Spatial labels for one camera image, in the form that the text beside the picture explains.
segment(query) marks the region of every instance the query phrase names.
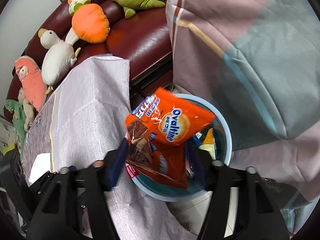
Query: white paper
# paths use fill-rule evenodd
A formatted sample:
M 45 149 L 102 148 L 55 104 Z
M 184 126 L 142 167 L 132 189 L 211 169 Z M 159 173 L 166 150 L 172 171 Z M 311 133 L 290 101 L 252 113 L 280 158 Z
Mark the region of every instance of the white paper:
M 51 172 L 51 154 L 41 153 L 36 157 L 35 162 L 32 165 L 29 182 L 36 182 L 36 180 L 47 171 Z

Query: ovaltine snack bag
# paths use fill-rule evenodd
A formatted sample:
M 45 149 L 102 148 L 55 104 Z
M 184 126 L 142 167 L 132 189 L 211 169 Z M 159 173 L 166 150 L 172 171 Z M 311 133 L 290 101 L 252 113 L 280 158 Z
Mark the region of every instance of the ovaltine snack bag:
M 125 120 L 131 143 L 127 163 L 154 181 L 187 188 L 184 142 L 215 115 L 158 88 Z

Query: white floor tile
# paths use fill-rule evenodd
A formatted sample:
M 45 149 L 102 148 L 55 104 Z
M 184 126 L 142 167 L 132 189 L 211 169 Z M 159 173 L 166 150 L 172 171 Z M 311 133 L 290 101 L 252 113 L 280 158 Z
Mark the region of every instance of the white floor tile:
M 230 204 L 229 204 L 228 221 L 227 221 L 232 231 L 235 229 L 235 224 L 236 224 L 236 216 L 237 216 L 237 210 L 238 210 L 238 195 L 239 195 L 239 188 L 232 187 L 230 189 Z
M 230 226 L 227 224 L 226 231 L 224 233 L 224 237 L 231 236 L 232 234 L 233 234 L 233 231 L 231 230 Z
M 174 93 L 174 94 L 179 94 L 179 91 L 178 91 L 176 88 L 174 88 L 174 90 L 172 91 L 172 93 Z
M 199 234 L 210 200 L 211 198 L 207 198 L 204 201 L 175 214 L 174 216 L 184 228 L 195 234 Z
M 205 193 L 204 195 L 202 195 L 201 197 L 198 197 L 196 199 L 193 200 L 189 200 L 189 201 L 183 201 L 183 202 L 167 202 L 167 206 L 170 210 L 170 212 L 174 215 L 178 212 L 181 212 L 183 210 L 186 210 L 187 208 L 190 208 L 196 204 L 198 204 L 199 202 L 209 198 L 209 194 Z

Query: gray fabric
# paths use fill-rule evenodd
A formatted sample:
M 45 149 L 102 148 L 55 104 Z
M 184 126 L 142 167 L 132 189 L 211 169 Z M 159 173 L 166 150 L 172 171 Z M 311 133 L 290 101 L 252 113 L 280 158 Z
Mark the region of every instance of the gray fabric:
M 288 231 L 295 234 L 309 218 L 318 201 L 319 198 L 307 206 L 295 209 L 282 209 L 281 214 L 287 223 Z
M 293 186 L 285 183 L 267 185 L 269 193 L 281 210 L 298 209 L 310 204 Z
M 27 182 L 30 177 L 32 165 L 41 153 L 51 152 L 51 140 L 49 136 L 53 100 L 48 100 L 40 113 L 36 116 L 30 130 L 26 134 L 23 146 L 22 164 L 26 173 Z
M 51 135 L 55 171 L 70 165 L 85 168 L 119 146 L 125 134 L 124 119 L 130 111 L 129 64 L 129 60 L 117 57 L 91 57 L 74 68 L 49 98 L 39 115 L 49 114 L 53 108 Z M 39 138 L 44 133 L 47 139 L 47 131 L 37 129 L 36 133 Z M 29 142 L 28 149 L 37 147 L 30 145 L 33 142 L 41 143 L 35 138 Z M 105 196 L 122 240 L 196 239 L 196 235 L 178 223 L 165 202 L 142 192 L 125 170 L 117 186 Z M 83 220 L 85 234 L 90 236 L 86 212 Z
M 252 82 L 279 138 L 295 138 L 320 119 L 319 50 L 320 22 L 307 0 L 267 0 L 226 51 Z
M 226 65 L 221 67 L 217 89 L 211 103 L 223 113 L 230 127 L 234 151 L 278 140 L 266 129 L 250 94 Z

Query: bunny head plush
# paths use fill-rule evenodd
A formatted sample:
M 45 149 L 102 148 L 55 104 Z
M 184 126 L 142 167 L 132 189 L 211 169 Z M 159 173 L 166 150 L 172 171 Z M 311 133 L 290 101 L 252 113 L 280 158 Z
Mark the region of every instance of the bunny head plush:
M 69 13 L 71 16 L 83 5 L 91 3 L 91 0 L 68 0 Z
M 105 42 L 110 28 L 101 6 L 91 3 L 91 0 L 68 0 L 68 4 L 72 28 L 67 34 L 66 42 L 74 43 L 74 35 L 93 44 Z

